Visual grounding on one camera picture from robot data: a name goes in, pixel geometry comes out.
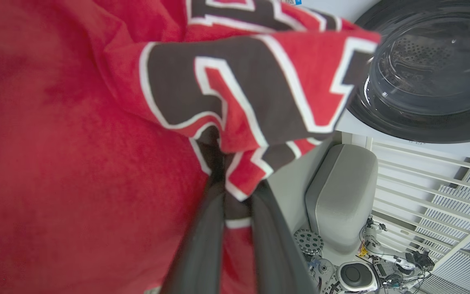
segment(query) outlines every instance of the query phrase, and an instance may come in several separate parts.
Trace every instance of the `white trim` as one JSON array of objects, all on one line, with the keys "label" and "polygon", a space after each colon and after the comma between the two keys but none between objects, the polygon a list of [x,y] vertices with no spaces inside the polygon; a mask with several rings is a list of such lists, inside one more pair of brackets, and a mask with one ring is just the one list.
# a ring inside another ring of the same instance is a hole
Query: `white trim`
[{"label": "white trim", "polygon": [[246,0],[246,3],[239,2],[217,2],[216,0],[206,0],[206,5],[218,8],[235,8],[244,11],[255,11],[255,2]]},{"label": "white trim", "polygon": [[204,160],[204,157],[202,156],[201,149],[199,148],[199,145],[193,138],[188,138],[190,140],[190,144],[192,145],[193,152],[195,153],[195,156],[197,156],[197,159],[199,160],[199,164],[201,165],[201,170],[207,174],[211,175],[211,169],[209,168],[208,164]]},{"label": "white trim", "polygon": [[341,31],[342,30],[342,19],[340,17],[336,16],[336,15],[332,15],[332,17],[335,20],[335,30],[336,31]]},{"label": "white trim", "polygon": [[282,3],[280,1],[271,0],[273,4],[273,18],[288,25],[295,31],[307,31],[308,29],[298,20],[282,12]]},{"label": "white trim", "polygon": [[259,169],[261,169],[263,172],[266,173],[264,177],[262,177],[262,179],[267,179],[273,173],[273,168],[269,166],[267,162],[262,160],[262,156],[264,155],[264,153],[266,153],[266,150],[267,150],[267,147],[257,148],[255,152],[253,152],[253,156],[251,156],[251,159],[250,159],[250,161],[253,162],[253,164],[258,166]]},{"label": "white trim", "polygon": [[[235,20],[228,17],[221,17],[215,15],[204,15],[203,17],[192,17],[192,1],[193,0],[186,0],[186,15],[188,17],[188,24],[189,25],[203,25],[203,26],[212,26],[213,24],[220,24],[226,27],[236,28],[245,31],[252,31],[256,33],[274,33],[276,30],[272,28],[268,28],[265,26],[260,26],[258,24],[250,24],[249,22],[242,22],[240,20]],[[291,27],[295,31],[307,31],[306,27],[300,23],[298,20],[294,19],[293,17],[285,14],[282,11],[281,3],[278,1],[271,1],[273,6],[273,18],[278,22],[282,22],[287,26]],[[209,5],[219,8],[228,8],[227,5],[221,7],[218,2],[215,5]]]},{"label": "white trim", "polygon": [[[244,92],[242,91],[239,83],[235,79],[235,75],[231,71],[228,65],[228,62],[220,58],[198,56],[195,58],[194,70],[195,70],[196,80],[197,80],[199,88],[201,89],[202,94],[215,96],[219,98],[219,100],[221,101],[222,117],[219,117],[213,111],[203,111],[194,115],[193,117],[191,117],[190,119],[182,123],[177,123],[175,125],[168,123],[168,121],[166,121],[161,111],[157,107],[157,104],[155,103],[155,99],[153,98],[153,95],[151,93],[151,87],[149,85],[148,70],[146,69],[150,51],[155,45],[156,43],[149,43],[142,50],[142,53],[140,56],[140,83],[141,83],[142,93],[145,96],[146,102],[149,105],[150,110],[152,111],[152,113],[155,115],[159,123],[164,128],[182,129],[182,128],[188,127],[196,123],[199,119],[202,119],[204,117],[213,117],[220,124],[220,128],[222,130],[225,129],[226,119],[228,116],[228,104],[226,103],[226,100],[222,97],[222,95],[220,95],[220,93],[218,93],[216,90],[211,88],[211,85],[209,83],[209,78],[206,74],[206,68],[211,68],[211,69],[216,69],[220,73],[226,86],[231,91],[233,98],[238,102],[239,106],[244,111],[244,114],[246,115],[246,119],[248,120],[248,124],[250,125],[250,130],[257,144],[260,147],[267,146],[267,141],[259,127],[259,124],[255,117],[255,112],[253,111],[253,108],[251,107],[251,104],[248,101],[248,98],[246,97],[246,95],[244,95]],[[202,134],[202,132],[204,131],[204,129],[206,127],[209,127],[210,125],[211,124],[207,124],[207,126],[202,125],[201,128],[199,128],[196,131],[193,137],[198,139],[200,135]]]},{"label": "white trim", "polygon": [[333,117],[329,123],[331,129],[334,129],[338,118],[342,111],[344,110],[347,100],[349,99],[349,95],[353,91],[354,85],[344,85],[342,82],[344,81],[345,74],[349,68],[349,63],[351,62],[351,58],[353,57],[353,53],[355,51],[370,53],[373,54],[377,49],[377,44],[373,41],[359,39],[355,37],[347,37],[344,43],[344,51],[342,52],[342,58],[338,65],[338,68],[335,72],[333,77],[333,81],[331,83],[330,92],[333,94],[342,95],[342,99],[340,100],[340,104],[336,112],[333,114]]},{"label": "white trim", "polygon": [[293,154],[295,155],[295,159],[300,158],[302,156],[302,152],[300,152],[299,147],[293,141],[287,141],[286,145],[291,149]]},{"label": "white trim", "polygon": [[213,16],[213,15],[204,15],[204,18],[192,18],[189,22],[189,25],[203,25],[203,26],[212,26],[213,24],[220,24],[222,26],[235,28],[244,31],[256,32],[256,33],[274,33],[276,30],[267,28],[264,26],[259,26],[258,24],[250,24],[248,22],[241,22],[240,20],[235,20],[227,17]]},{"label": "white trim", "polygon": [[215,128],[217,128],[217,124],[214,123],[214,122],[212,122],[212,121],[209,121],[209,122],[205,123],[204,125],[202,125],[202,127],[198,128],[197,132],[195,132],[195,134],[193,135],[193,139],[198,140],[198,139],[201,137],[202,133],[203,133],[207,128],[211,127],[212,125],[213,125]]},{"label": "white trim", "polygon": [[235,170],[235,168],[237,168],[237,166],[239,165],[240,160],[242,158],[242,153],[243,152],[235,153],[235,156],[233,156],[233,160],[231,161],[231,164],[230,166],[228,166],[228,169],[226,171],[226,190],[230,192],[230,194],[233,195],[233,197],[235,197],[240,202],[248,199],[248,195],[246,195],[239,188],[237,188],[237,186],[230,182],[230,176]]},{"label": "white trim", "polygon": [[313,137],[306,138],[306,140],[307,140],[310,144],[312,144],[312,145],[320,145],[320,144],[322,144],[322,141],[317,140],[317,139],[315,139],[315,138],[313,138]]},{"label": "white trim", "polygon": [[304,13],[310,15],[311,17],[313,17],[314,19],[316,19],[318,22],[319,22],[319,31],[323,32],[326,30],[326,25],[328,23],[328,21],[322,17],[322,15],[319,15],[318,13],[314,13],[313,11],[310,11],[309,9],[306,9],[304,7],[296,7],[298,9],[300,9],[301,11],[303,11]]},{"label": "white trim", "polygon": [[242,227],[251,226],[251,217],[237,220],[226,220],[224,223],[228,229],[241,229]]},{"label": "white trim", "polygon": [[263,41],[263,43],[266,44],[275,57],[278,65],[282,69],[282,73],[288,82],[291,95],[295,100],[295,104],[300,112],[300,115],[302,116],[306,130],[308,130],[308,132],[319,134],[330,134],[333,132],[338,118],[345,108],[349,94],[353,90],[353,85],[342,84],[349,67],[349,62],[351,62],[351,58],[353,57],[353,53],[355,51],[373,53],[377,47],[377,44],[373,41],[358,39],[355,37],[348,37],[346,39],[341,61],[334,74],[334,78],[330,86],[330,92],[333,94],[342,95],[342,98],[329,123],[326,125],[317,125],[313,116],[313,112],[308,104],[308,100],[306,99],[304,90],[302,89],[297,71],[289,59],[288,54],[286,54],[280,43],[272,36],[258,35],[253,37],[260,39]]},{"label": "white trim", "polygon": [[[235,98],[235,100],[239,103],[239,106],[242,111],[244,111],[244,114],[246,115],[246,119],[248,121],[248,124],[250,125],[250,130],[253,134],[255,141],[260,147],[267,146],[267,141],[261,131],[259,123],[257,122],[255,112],[253,111],[253,108],[250,102],[248,101],[248,98],[244,94],[244,91],[242,91],[237,79],[235,78],[235,75],[231,71],[228,62],[220,58],[198,56],[195,58],[195,74],[197,78],[197,83],[204,95],[213,95],[218,97],[222,101],[222,130],[224,130],[226,126],[226,117],[228,116],[228,104],[217,91],[211,88],[209,84],[209,78],[206,74],[206,68],[216,69],[217,71],[219,71],[226,86],[231,91],[233,98]],[[201,114],[197,114],[196,116],[206,116],[207,114],[205,113],[207,112],[209,111],[204,111]]]}]

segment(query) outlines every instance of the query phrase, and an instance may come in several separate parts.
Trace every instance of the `red fabric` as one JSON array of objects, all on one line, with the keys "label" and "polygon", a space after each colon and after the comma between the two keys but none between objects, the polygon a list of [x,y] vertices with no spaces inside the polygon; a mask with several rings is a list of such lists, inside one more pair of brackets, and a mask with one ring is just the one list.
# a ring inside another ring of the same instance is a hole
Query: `red fabric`
[{"label": "red fabric", "polygon": [[[321,95],[330,81],[321,68],[339,60],[324,57],[347,37],[379,37],[347,22],[345,32],[319,33],[305,11],[282,9],[311,30],[273,36],[315,119],[327,120],[341,97]],[[0,293],[140,294],[160,285],[208,176],[186,137],[193,132],[162,128],[147,105],[140,53],[152,41],[250,33],[188,25],[181,0],[0,0]],[[216,75],[208,71],[228,95]],[[243,118],[229,115],[227,125],[224,152],[247,158],[260,147]],[[264,172],[242,162],[234,182],[250,194]],[[223,293],[254,292],[248,228],[227,230],[223,262]]]}]

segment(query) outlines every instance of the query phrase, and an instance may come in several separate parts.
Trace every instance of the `washing machine door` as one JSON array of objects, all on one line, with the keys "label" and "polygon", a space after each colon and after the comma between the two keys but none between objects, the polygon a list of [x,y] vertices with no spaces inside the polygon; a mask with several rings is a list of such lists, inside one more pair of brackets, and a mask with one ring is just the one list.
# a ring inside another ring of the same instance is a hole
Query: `washing machine door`
[{"label": "washing machine door", "polygon": [[349,111],[406,140],[470,141],[470,1],[382,0],[357,24],[382,44]]}]

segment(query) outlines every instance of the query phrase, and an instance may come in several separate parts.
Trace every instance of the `red jersey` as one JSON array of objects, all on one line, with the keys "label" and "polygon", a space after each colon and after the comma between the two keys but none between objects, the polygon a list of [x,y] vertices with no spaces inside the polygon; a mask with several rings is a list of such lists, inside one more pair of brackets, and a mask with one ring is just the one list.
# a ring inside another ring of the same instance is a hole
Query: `red jersey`
[{"label": "red jersey", "polygon": [[[379,36],[266,0],[0,0],[0,293],[159,286],[201,200],[330,136]],[[222,292],[255,292],[250,228]]]}]

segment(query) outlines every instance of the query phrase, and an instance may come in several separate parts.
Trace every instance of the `washing machine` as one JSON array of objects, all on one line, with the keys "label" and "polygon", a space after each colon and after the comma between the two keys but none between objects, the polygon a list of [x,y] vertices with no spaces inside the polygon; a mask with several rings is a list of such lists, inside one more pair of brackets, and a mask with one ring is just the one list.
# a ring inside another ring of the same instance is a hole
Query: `washing machine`
[{"label": "washing machine", "polygon": [[382,35],[337,130],[470,157],[470,0],[304,0]]}]

